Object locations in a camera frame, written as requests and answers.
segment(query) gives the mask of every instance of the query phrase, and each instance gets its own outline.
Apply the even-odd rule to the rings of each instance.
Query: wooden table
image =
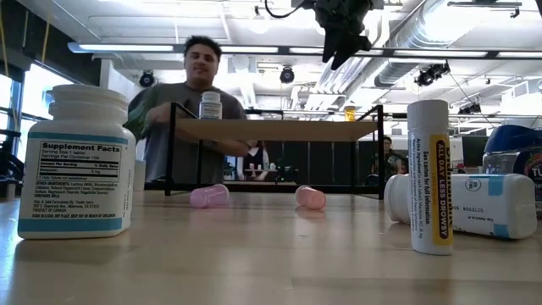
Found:
[[[457,235],[454,255],[435,257],[366,197],[308,212],[291,194],[232,194],[207,210],[139,196],[129,230],[92,240],[21,241],[18,202],[0,204],[0,304],[542,304],[541,229]]]

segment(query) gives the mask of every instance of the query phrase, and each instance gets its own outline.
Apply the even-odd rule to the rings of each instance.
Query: window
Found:
[[[13,81],[4,75],[0,75],[0,107],[9,108],[12,95]],[[0,129],[6,130],[8,128],[8,115],[2,111],[0,113]],[[6,136],[0,135],[0,141],[4,141]]]
[[[29,119],[23,119],[20,122],[20,142],[19,148],[17,149],[17,159],[25,161],[26,158],[26,142],[28,140],[28,130],[32,127],[33,124],[37,122]]]
[[[9,108],[11,101],[11,85],[13,81],[4,75],[0,75],[0,107]]]
[[[19,148],[17,149],[17,158],[19,160],[25,161],[28,130],[36,123],[35,120],[30,119],[30,116],[52,119],[53,117],[49,114],[49,104],[51,104],[53,99],[48,92],[54,86],[68,84],[73,84],[73,82],[35,64],[32,64],[30,71],[25,73],[22,120],[20,124],[21,136]]]
[[[52,99],[48,91],[57,85],[73,84],[62,76],[32,64],[30,71],[25,74],[23,90],[23,114],[31,114],[46,119],[52,119],[49,114],[49,104]]]

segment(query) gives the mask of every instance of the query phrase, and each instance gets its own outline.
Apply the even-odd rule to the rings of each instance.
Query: gray t-shirt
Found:
[[[245,119],[245,111],[239,101],[230,94],[211,88],[220,94],[223,119]],[[142,101],[152,99],[153,107],[163,103],[175,102],[184,105],[199,116],[199,105],[203,91],[191,89],[185,83],[158,84],[140,92],[130,103],[130,108]],[[154,124],[145,134],[146,180],[150,182],[166,175],[169,125]],[[196,183],[198,145],[175,140],[173,158],[173,179],[175,183]],[[224,180],[224,155],[210,148],[203,148],[202,183],[221,183]]]

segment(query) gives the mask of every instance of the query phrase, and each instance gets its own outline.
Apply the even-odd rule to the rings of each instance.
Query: dark hair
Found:
[[[220,45],[207,36],[190,36],[186,39],[185,42],[185,57],[188,54],[188,51],[191,47],[194,47],[196,44],[201,44],[203,46],[210,47],[213,52],[217,55],[218,61],[220,61],[220,56],[222,56],[222,49]]]

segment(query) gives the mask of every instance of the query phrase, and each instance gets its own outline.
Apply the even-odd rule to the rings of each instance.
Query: white pill bottle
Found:
[[[394,175],[386,183],[384,205],[391,220],[410,224],[408,175]],[[454,231],[521,239],[537,227],[534,183],[527,176],[452,175]]]
[[[53,88],[53,120],[28,133],[19,236],[115,236],[130,227],[136,139],[128,103],[94,86]]]
[[[453,229],[448,103],[419,101],[408,105],[406,111],[412,248],[449,255]]]
[[[222,119],[222,103],[220,94],[205,91],[200,102],[200,119]]]

